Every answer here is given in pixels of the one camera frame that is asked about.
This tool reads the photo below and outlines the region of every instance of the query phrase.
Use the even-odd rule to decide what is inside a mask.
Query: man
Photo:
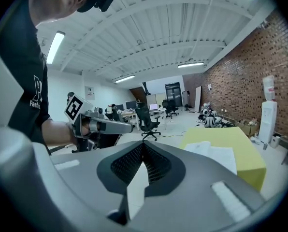
[[[73,92],[69,92],[69,93],[68,93],[67,104],[69,103],[69,101],[71,101],[73,95],[74,95]]]
[[[77,144],[70,124],[48,114],[47,66],[37,29],[40,23],[86,12],[95,0],[17,0],[0,24],[0,56],[24,90],[9,126],[45,146]],[[82,127],[89,133],[88,123]]]

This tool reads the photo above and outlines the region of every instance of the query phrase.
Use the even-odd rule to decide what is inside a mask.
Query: cable
[[[281,133],[279,133],[277,131],[274,131],[274,133],[277,133],[277,134],[281,135],[280,137],[288,138],[287,136],[283,136]]]
[[[181,135],[157,136],[157,137],[158,137],[158,138],[159,138],[159,137],[183,137],[183,133],[184,133],[184,132],[186,132],[186,130],[183,131],[183,132],[181,133]]]

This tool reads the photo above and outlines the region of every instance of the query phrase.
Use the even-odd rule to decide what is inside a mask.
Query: poster
[[[85,86],[85,99],[91,101],[95,99],[95,93],[93,87]]]

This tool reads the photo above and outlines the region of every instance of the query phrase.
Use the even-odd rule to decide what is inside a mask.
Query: laptop
[[[149,111],[154,112],[158,110],[158,104],[151,104],[149,105]]]

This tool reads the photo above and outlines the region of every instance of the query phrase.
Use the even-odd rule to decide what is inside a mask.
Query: brick wall
[[[265,101],[262,78],[275,76],[278,104],[275,130],[288,136],[288,25],[278,11],[266,19],[264,29],[254,30],[236,48],[205,73],[184,75],[191,104],[195,89],[202,86],[201,105],[211,102],[214,110],[233,119],[261,119]]]

